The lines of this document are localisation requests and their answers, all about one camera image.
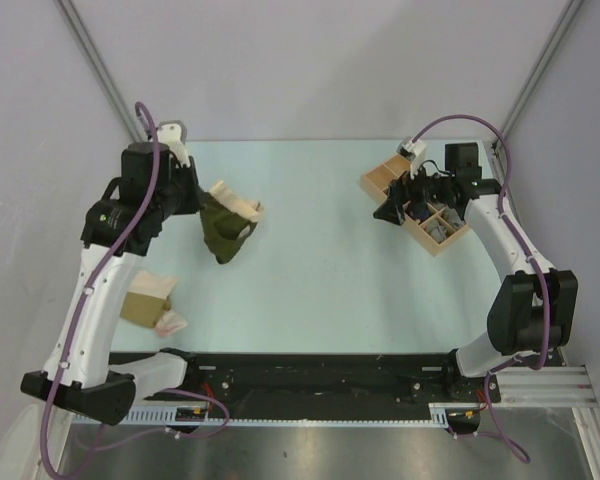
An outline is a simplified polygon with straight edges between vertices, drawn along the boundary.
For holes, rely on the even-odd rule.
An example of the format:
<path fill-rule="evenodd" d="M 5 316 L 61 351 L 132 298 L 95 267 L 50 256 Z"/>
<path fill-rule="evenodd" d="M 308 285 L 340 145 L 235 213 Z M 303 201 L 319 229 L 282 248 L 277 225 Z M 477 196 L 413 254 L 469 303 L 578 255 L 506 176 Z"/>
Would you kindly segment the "grey beige underwear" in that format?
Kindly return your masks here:
<path fill-rule="evenodd" d="M 432 202 L 431 205 L 436 211 L 443 211 L 448 208 L 448 205 L 443 202 Z"/>

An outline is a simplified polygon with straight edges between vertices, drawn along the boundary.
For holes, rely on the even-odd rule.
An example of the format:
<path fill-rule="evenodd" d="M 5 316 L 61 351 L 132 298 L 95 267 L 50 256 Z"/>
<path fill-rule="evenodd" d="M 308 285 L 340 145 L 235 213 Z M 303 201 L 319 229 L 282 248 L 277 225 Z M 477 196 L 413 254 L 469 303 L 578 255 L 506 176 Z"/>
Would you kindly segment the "olive green underwear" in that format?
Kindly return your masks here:
<path fill-rule="evenodd" d="M 227 264 L 253 234 L 265 207 L 260 201 L 243 198 L 220 180 L 202 192 L 199 214 L 205 245 L 219 264 Z"/>

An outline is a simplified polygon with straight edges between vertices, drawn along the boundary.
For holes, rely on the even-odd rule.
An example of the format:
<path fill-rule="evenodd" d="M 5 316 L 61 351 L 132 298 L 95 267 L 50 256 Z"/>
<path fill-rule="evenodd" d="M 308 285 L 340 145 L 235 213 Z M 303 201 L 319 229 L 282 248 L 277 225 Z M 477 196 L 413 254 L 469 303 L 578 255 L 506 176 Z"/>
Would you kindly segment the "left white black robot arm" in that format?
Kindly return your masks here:
<path fill-rule="evenodd" d="M 22 393 L 114 426 L 134 403 L 164 389 L 182 400 L 199 392 L 201 376 L 179 350 L 109 363 L 124 298 L 151 241 L 169 217 L 199 211 L 199 192 L 182 141 L 137 142 L 122 152 L 120 176 L 85 216 L 71 310 L 44 367 L 23 376 Z"/>

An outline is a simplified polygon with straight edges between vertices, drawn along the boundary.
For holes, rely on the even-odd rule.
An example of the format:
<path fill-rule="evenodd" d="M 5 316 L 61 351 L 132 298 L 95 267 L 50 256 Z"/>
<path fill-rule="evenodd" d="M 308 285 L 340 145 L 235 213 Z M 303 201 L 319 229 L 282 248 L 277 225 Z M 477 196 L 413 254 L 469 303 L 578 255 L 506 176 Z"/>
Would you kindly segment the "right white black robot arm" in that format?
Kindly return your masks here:
<path fill-rule="evenodd" d="M 424 141 L 408 140 L 363 174 L 360 184 L 378 204 L 374 219 L 408 231 L 433 256 L 472 231 L 498 273 L 501 285 L 485 333 L 453 353 L 456 367 L 441 376 L 449 399 L 466 400 L 477 389 L 477 377 L 508 362 L 541 368 L 550 350 L 567 344 L 577 278 L 533 245 L 500 183 L 484 177 L 478 143 L 446 144 L 438 165 Z"/>

